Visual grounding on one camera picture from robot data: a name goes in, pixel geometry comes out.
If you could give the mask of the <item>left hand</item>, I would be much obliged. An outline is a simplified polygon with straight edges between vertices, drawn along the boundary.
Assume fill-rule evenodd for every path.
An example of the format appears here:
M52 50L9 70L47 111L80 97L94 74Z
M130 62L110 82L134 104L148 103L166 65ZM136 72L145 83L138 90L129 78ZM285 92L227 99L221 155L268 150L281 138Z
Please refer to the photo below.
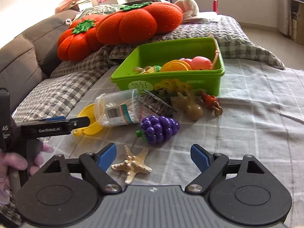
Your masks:
M42 152L51 153L54 151L53 147L49 144L44 143L41 149ZM44 159L39 153L36 155L34 160L34 165L30 167L30 174L34 175L43 164ZM16 170L26 170L28 167L28 162L18 153L4 153L1 151L1 204L8 204L10 202L10 197L8 190L10 189L10 180L8 177L8 168Z

